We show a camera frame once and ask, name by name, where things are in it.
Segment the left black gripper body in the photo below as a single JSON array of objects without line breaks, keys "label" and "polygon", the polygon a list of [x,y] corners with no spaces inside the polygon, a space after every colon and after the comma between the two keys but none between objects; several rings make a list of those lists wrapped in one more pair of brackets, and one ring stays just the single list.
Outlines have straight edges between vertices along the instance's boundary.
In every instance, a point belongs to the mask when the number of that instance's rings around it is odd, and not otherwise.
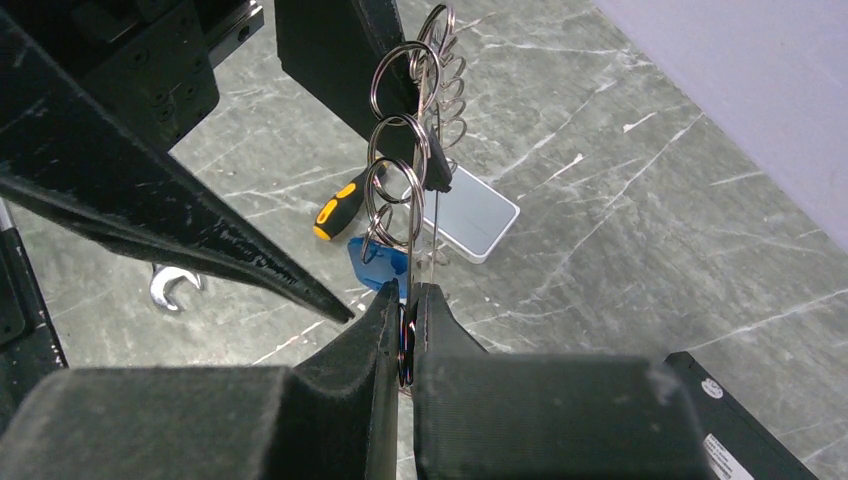
[{"label": "left black gripper body", "polygon": [[105,110],[169,150],[218,105],[215,68],[264,25],[256,1],[4,1]]}]

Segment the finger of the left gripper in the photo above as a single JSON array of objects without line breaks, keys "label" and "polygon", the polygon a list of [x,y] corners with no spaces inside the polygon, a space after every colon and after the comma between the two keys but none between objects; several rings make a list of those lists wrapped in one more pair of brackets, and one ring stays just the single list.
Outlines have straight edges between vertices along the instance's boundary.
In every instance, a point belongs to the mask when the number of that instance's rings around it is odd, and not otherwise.
[{"label": "finger of the left gripper", "polygon": [[9,13],[1,194],[117,254],[260,287],[337,323],[353,316],[180,162],[106,111]]},{"label": "finger of the left gripper", "polygon": [[[396,1],[274,1],[277,53],[285,73],[307,89],[366,143],[381,115],[371,108],[373,75],[383,57],[406,40]],[[416,113],[419,93],[397,59],[377,89],[383,114]],[[406,125],[386,126],[376,150],[410,160],[417,137]],[[430,158],[425,189],[447,193],[453,174]]]}]

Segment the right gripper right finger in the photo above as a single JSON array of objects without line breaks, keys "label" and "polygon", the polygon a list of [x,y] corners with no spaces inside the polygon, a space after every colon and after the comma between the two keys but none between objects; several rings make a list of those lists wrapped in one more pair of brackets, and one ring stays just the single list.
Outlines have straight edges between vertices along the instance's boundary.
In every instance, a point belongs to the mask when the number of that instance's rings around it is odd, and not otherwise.
[{"label": "right gripper right finger", "polygon": [[421,479],[709,479],[679,377],[638,356],[494,353],[442,289],[415,303],[414,452]]}]

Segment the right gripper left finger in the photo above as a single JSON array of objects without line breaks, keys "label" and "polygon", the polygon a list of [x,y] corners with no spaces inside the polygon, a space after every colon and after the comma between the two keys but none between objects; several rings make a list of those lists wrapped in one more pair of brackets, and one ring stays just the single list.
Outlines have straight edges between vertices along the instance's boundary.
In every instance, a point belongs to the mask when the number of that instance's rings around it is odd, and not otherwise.
[{"label": "right gripper left finger", "polygon": [[23,402],[5,479],[392,479],[399,287],[294,367],[70,369]]}]

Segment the blue key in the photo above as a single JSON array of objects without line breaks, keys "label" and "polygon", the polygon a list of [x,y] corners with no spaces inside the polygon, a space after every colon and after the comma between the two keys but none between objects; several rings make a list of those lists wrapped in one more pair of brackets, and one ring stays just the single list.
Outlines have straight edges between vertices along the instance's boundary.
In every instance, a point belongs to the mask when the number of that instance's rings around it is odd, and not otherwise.
[{"label": "blue key", "polygon": [[347,243],[347,250],[354,275],[371,290],[379,291],[387,282],[397,281],[399,296],[407,297],[408,254],[393,247],[354,237]]}]

